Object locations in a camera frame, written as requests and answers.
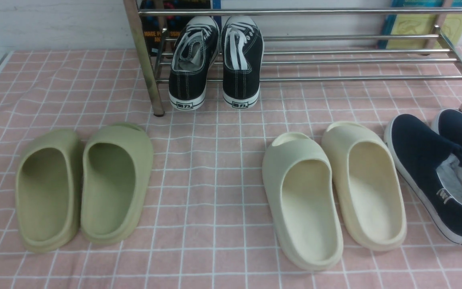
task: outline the shoe insole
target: shoe insole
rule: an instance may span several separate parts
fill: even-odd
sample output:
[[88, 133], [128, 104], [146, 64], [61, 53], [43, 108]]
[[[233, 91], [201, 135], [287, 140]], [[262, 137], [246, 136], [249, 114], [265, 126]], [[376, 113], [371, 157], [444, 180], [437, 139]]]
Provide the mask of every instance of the shoe insole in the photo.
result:
[[24, 162], [18, 180], [22, 234], [46, 241], [61, 232], [69, 204], [67, 164], [54, 148], [33, 153]]
[[130, 155], [110, 143], [97, 143], [88, 152], [88, 185], [84, 193], [86, 228], [93, 234], [110, 234], [123, 223], [134, 194], [135, 172]]
[[337, 250], [329, 168], [322, 161], [301, 161], [284, 178], [281, 208], [295, 249], [309, 262], [330, 258]]
[[459, 159], [451, 154], [443, 163], [436, 169], [436, 174], [443, 184], [443, 187], [454, 197], [454, 199], [462, 204], [462, 167]]
[[387, 152], [362, 142], [349, 156], [350, 193], [361, 228], [374, 241], [389, 241], [402, 229], [402, 205]]

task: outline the white wall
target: white wall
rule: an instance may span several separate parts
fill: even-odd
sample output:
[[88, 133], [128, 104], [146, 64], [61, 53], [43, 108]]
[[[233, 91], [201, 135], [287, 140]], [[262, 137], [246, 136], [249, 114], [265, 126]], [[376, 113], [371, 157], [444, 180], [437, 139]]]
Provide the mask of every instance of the white wall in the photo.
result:
[[[391, 0], [222, 0], [222, 8], [389, 7]], [[264, 35], [376, 34], [384, 16], [265, 16]], [[326, 43], [326, 45], [351, 43]], [[0, 0], [0, 51], [133, 47], [121, 0]]]

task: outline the rack shelf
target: rack shelf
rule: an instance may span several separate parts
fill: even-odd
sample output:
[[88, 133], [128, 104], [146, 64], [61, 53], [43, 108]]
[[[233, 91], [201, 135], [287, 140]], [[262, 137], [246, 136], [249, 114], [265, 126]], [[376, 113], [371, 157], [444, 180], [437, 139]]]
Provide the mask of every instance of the rack shelf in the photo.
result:
[[[462, 14], [462, 8], [451, 8], [453, 0], [444, 0], [443, 6], [438, 8], [338, 8], [338, 9], [187, 9], [187, 10], [139, 10], [136, 0], [123, 0], [134, 38], [136, 51], [144, 75], [152, 109], [155, 116], [163, 116], [163, 109], [158, 84], [168, 83], [168, 78], [161, 77], [161, 67], [170, 66], [173, 53], [164, 51], [165, 43], [175, 41], [176, 38], [168, 37], [165, 25], [165, 16], [230, 16], [230, 15], [343, 15], [343, 14], [435, 14], [434, 29], [429, 35], [315, 35], [315, 36], [284, 36], [265, 37], [266, 42], [285, 41], [335, 41], [335, 40], [426, 40], [423, 49], [340, 49], [337, 51], [308, 50], [308, 51], [266, 51], [264, 55], [374, 55], [382, 57], [371, 58], [341, 58], [341, 59], [310, 59], [310, 60], [283, 60], [264, 61], [264, 66], [269, 65], [341, 65], [341, 64], [454, 64], [460, 75], [354, 75], [354, 76], [331, 76], [331, 77], [262, 77], [262, 82], [318, 82], [318, 81], [388, 81], [388, 80], [462, 80], [462, 56], [457, 53], [452, 42], [443, 33], [440, 27], [448, 14]], [[156, 7], [163, 7], [162, 0], [155, 0]], [[147, 44], [143, 37], [141, 17], [157, 16], [162, 28], [159, 53], [153, 65], [148, 53]], [[442, 48], [433, 48], [438, 42]], [[440, 53], [439, 57], [429, 55]], [[392, 55], [417, 55], [415, 57], [391, 57]], [[218, 82], [221, 79], [208, 79], [209, 82]]]

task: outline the pink grid tablecloth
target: pink grid tablecloth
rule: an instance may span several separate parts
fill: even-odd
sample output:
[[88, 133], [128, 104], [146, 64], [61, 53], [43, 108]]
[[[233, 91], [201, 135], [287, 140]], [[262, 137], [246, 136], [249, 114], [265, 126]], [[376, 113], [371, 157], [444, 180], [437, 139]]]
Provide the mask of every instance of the pink grid tablecloth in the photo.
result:
[[[448, 65], [265, 67], [270, 76], [456, 73]], [[167, 100], [167, 86], [160, 86]], [[358, 121], [376, 133], [400, 113], [430, 121], [457, 108], [462, 82], [271, 84], [237, 112], [209, 86], [194, 112], [152, 115], [134, 51], [22, 51], [0, 74], [0, 288], [462, 288], [462, 247], [438, 235], [402, 181], [408, 232], [402, 248], [372, 252], [342, 226], [343, 259], [311, 274], [280, 250], [261, 179], [274, 137], [297, 131], [320, 141], [333, 121]], [[127, 240], [89, 244], [81, 234], [57, 251], [26, 252], [18, 238], [14, 178], [18, 154], [52, 128], [84, 139], [101, 126], [131, 121], [154, 144], [142, 218]]]

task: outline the slide sandal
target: slide sandal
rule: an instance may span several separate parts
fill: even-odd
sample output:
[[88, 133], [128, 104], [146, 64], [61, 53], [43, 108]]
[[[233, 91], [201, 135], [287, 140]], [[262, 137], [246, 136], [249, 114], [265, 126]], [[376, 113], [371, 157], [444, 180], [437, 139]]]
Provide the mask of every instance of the slide sandal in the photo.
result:
[[392, 156], [379, 136], [358, 123], [339, 121], [324, 132], [322, 148], [352, 238], [377, 251], [402, 245], [404, 202]]
[[266, 150], [263, 183], [284, 254], [308, 271], [334, 266], [343, 237], [322, 148], [301, 133], [285, 133]]
[[152, 170], [152, 143], [136, 124], [101, 128], [83, 153], [81, 227], [96, 244], [127, 238], [138, 225]]
[[55, 250], [79, 229], [83, 145], [73, 130], [53, 130], [21, 153], [15, 211], [24, 247]]

